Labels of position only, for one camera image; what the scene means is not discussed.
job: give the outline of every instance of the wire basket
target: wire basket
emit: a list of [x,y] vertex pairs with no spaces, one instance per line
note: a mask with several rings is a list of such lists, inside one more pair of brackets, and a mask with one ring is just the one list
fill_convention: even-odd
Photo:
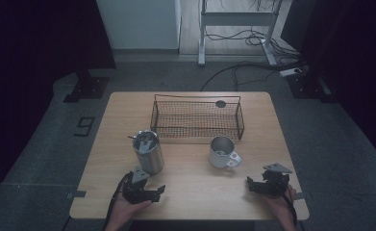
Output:
[[155,94],[151,130],[160,138],[241,140],[244,121],[240,96],[175,96]]

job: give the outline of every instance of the white wall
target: white wall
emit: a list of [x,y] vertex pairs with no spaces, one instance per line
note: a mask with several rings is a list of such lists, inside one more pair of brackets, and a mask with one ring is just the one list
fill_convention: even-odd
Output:
[[178,49],[180,0],[97,0],[112,49]]

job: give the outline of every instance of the power strip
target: power strip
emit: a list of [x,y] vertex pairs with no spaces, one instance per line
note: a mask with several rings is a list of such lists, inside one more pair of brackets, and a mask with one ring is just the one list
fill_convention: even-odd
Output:
[[287,77],[287,76],[301,76],[304,73],[300,68],[294,68],[294,69],[288,69],[288,70],[283,70],[280,71],[280,76],[281,77]]

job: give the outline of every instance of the wooden table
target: wooden table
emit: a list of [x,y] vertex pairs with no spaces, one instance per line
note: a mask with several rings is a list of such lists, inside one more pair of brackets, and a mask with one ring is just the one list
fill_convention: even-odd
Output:
[[[271,98],[266,92],[115,92],[88,157],[70,215],[105,218],[119,180],[135,166],[137,155],[127,136],[149,129],[156,93],[183,96],[241,96],[245,130],[236,141],[243,160],[236,168],[216,168],[209,162],[208,144],[161,143],[163,170],[151,176],[146,190],[166,185],[161,201],[135,219],[271,219],[260,197],[249,192],[246,178],[262,182],[263,166],[274,163],[291,169],[289,183],[302,192]],[[305,199],[294,202],[298,219],[309,216]]]

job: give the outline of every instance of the metal rack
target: metal rack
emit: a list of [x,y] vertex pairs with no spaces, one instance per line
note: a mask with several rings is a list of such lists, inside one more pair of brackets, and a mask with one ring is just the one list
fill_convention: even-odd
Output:
[[263,51],[270,65],[277,62],[272,54],[271,37],[277,22],[278,14],[283,0],[278,0],[273,12],[262,13],[208,13],[206,0],[202,0],[200,13],[200,40],[199,40],[199,65],[205,65],[205,28],[206,26],[267,26],[268,32],[262,39]]
[[244,121],[239,96],[175,96],[156,94],[151,130],[160,138],[240,140]]

